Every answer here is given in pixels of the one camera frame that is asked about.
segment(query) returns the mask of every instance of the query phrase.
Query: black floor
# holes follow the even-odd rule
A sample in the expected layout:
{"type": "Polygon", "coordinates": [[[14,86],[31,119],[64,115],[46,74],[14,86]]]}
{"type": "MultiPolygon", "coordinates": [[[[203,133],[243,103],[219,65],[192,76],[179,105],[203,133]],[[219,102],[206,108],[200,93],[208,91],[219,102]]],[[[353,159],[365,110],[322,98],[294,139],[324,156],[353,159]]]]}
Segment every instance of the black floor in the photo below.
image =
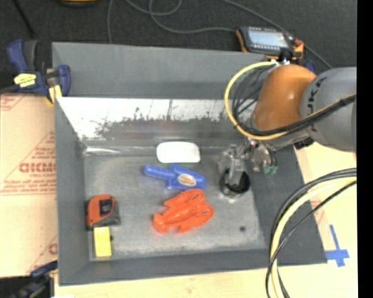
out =
{"type": "MultiPolygon", "coordinates": [[[[57,0],[0,0],[0,88],[10,85],[16,73],[6,47],[17,38],[41,41],[37,60],[50,64],[51,41],[108,43],[108,6],[102,0],[88,7],[68,7],[57,0]]],[[[147,9],[149,0],[131,0],[147,9]]],[[[156,0],[157,12],[170,11],[178,0],[156,0]]],[[[230,0],[258,12],[288,30],[319,53],[331,66],[355,66],[357,62],[357,0],[230,0]]],[[[176,34],[159,27],[149,14],[114,0],[110,12],[113,43],[211,50],[239,50],[234,34],[226,31],[176,34]]],[[[240,25],[265,25],[264,20],[219,0],[182,0],[174,14],[156,17],[175,30],[203,27],[236,29],[240,25]]],[[[326,66],[314,56],[319,70],[326,66]]],[[[0,297],[20,288],[26,279],[0,279],[0,297]]]]}

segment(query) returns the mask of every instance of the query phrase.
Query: cardboard sheet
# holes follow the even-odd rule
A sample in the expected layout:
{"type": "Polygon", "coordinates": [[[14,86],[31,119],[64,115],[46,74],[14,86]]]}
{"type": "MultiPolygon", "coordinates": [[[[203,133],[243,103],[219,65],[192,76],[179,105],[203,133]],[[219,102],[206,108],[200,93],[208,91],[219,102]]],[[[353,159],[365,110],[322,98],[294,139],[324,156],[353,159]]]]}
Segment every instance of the cardboard sheet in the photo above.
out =
{"type": "Polygon", "coordinates": [[[57,259],[55,175],[53,105],[38,95],[1,96],[0,278],[57,259]]]}

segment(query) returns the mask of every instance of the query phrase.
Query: yellow clamp pad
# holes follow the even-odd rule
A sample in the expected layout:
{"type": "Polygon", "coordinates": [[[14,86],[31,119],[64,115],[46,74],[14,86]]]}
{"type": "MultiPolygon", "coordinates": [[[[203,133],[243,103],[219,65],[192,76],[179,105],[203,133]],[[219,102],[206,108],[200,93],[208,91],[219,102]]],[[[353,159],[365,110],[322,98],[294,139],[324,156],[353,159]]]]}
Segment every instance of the yellow clamp pad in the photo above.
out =
{"type": "Polygon", "coordinates": [[[14,82],[24,88],[33,85],[36,80],[35,74],[21,73],[14,78],[14,82]]]}
{"type": "Polygon", "coordinates": [[[52,86],[48,89],[51,101],[54,103],[55,98],[62,97],[61,87],[59,85],[52,86]]]}
{"type": "Polygon", "coordinates": [[[94,248],[95,256],[97,258],[111,257],[111,234],[109,232],[109,227],[95,227],[93,229],[94,234],[94,248]]]}

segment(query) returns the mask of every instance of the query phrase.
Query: yellow cable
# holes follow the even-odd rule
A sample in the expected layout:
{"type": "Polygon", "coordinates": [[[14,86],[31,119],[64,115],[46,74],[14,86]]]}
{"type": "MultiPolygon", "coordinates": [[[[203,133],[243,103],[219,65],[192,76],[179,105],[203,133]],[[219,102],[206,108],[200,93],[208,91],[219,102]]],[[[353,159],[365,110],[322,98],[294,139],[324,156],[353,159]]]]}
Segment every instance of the yellow cable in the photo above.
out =
{"type": "MultiPolygon", "coordinates": [[[[249,65],[243,69],[241,69],[239,72],[237,72],[232,78],[231,80],[229,81],[226,89],[225,89],[225,93],[224,93],[224,105],[225,105],[225,111],[228,115],[228,118],[230,119],[230,121],[233,123],[233,125],[235,126],[236,129],[238,129],[238,131],[240,131],[243,135],[245,135],[247,138],[251,138],[251,139],[255,139],[255,140],[271,140],[271,139],[275,139],[275,138],[279,138],[283,135],[286,135],[287,133],[289,133],[290,131],[286,131],[286,132],[279,132],[279,133],[274,133],[272,135],[253,135],[247,131],[245,131],[236,121],[236,119],[234,118],[234,116],[232,115],[232,112],[231,112],[231,109],[229,108],[229,102],[228,102],[228,97],[229,97],[229,93],[231,92],[231,88],[233,87],[234,83],[237,81],[238,78],[240,78],[244,73],[250,71],[250,70],[254,70],[255,68],[258,68],[258,67],[261,67],[261,66],[269,66],[269,65],[273,65],[274,62],[269,62],[269,61],[265,61],[265,62],[258,62],[258,63],[254,63],[252,65],[249,65]]],[[[355,96],[356,93],[354,94],[351,94],[351,95],[348,95],[346,96],[345,98],[343,98],[343,100],[347,100],[353,96],[355,96]]],[[[329,106],[331,106],[333,104],[330,104],[330,105],[327,105],[325,106],[324,108],[322,109],[319,109],[318,111],[316,111],[315,113],[311,114],[311,115],[308,115],[307,117],[305,117],[304,119],[302,120],[305,120],[309,117],[312,117],[314,115],[317,115],[319,113],[321,113],[322,111],[324,111],[325,109],[327,109],[329,106]]]]}
{"type": "MultiPolygon", "coordinates": [[[[352,183],[353,181],[356,180],[356,177],[354,177],[353,179],[351,178],[343,178],[343,179],[334,179],[334,180],[337,180],[338,182],[336,183],[331,183],[332,185],[339,185],[340,184],[340,181],[343,184],[343,186],[347,186],[348,184],[352,183]]],[[[326,186],[323,186],[323,184],[317,186],[317,187],[314,187],[313,189],[310,189],[306,194],[304,194],[301,198],[299,198],[296,202],[294,202],[292,204],[292,206],[290,206],[286,211],[285,213],[283,214],[282,218],[279,220],[279,223],[277,224],[277,228],[275,229],[275,232],[274,232],[274,236],[272,238],[272,246],[271,246],[271,249],[270,249],[270,257],[272,258],[274,253],[276,252],[276,249],[279,245],[279,240],[280,240],[280,237],[282,235],[282,232],[287,224],[287,222],[289,221],[290,217],[307,201],[309,201],[312,197],[320,194],[321,192],[323,192],[324,190],[328,190],[329,189],[329,184],[327,184],[326,186]]],[[[277,297],[284,297],[283,295],[283,292],[282,292],[282,288],[280,286],[280,283],[279,283],[279,277],[278,277],[278,269],[277,269],[277,260],[274,261],[274,264],[272,266],[272,270],[271,270],[271,280],[272,280],[272,285],[274,287],[274,290],[275,290],[275,293],[276,293],[276,296],[277,297]]]]}

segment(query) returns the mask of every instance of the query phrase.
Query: tape measure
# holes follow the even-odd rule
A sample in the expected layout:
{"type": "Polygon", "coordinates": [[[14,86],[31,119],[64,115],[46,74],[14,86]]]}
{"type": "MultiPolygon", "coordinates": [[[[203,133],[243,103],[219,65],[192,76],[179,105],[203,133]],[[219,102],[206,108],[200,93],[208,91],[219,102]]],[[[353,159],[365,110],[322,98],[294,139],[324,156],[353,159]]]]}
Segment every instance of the tape measure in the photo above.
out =
{"type": "Polygon", "coordinates": [[[119,207],[115,198],[109,194],[92,197],[86,206],[87,228],[119,224],[119,207]]]}

